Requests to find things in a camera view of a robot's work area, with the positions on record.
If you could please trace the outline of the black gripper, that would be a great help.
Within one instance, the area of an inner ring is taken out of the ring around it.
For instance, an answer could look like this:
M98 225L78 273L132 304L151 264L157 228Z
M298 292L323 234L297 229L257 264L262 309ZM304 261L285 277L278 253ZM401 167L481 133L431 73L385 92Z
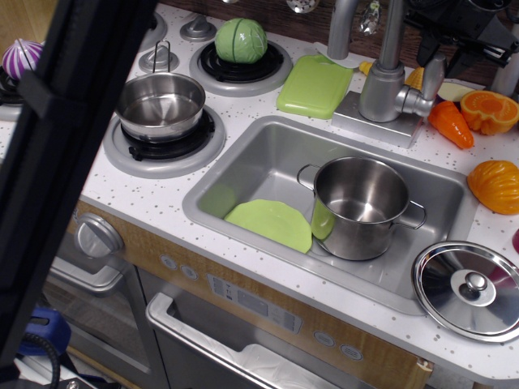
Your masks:
M457 48L445 76L456 78L477 61L500 67L513 55L513 34L499 19L510 1L407 1L405 22L420 31L417 63L424 67L441 45Z

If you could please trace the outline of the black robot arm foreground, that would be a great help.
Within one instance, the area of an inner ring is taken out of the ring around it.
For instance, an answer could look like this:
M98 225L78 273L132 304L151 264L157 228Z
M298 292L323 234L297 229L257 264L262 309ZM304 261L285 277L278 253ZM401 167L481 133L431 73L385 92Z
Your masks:
M29 91L1 168L1 371L18 376L15 354L58 243L76 205L154 1L61 1L43 57L22 85ZM485 383L518 379L516 340L432 339L426 320L392 322L384 308L344 289L302 277L305 296L355 326Z

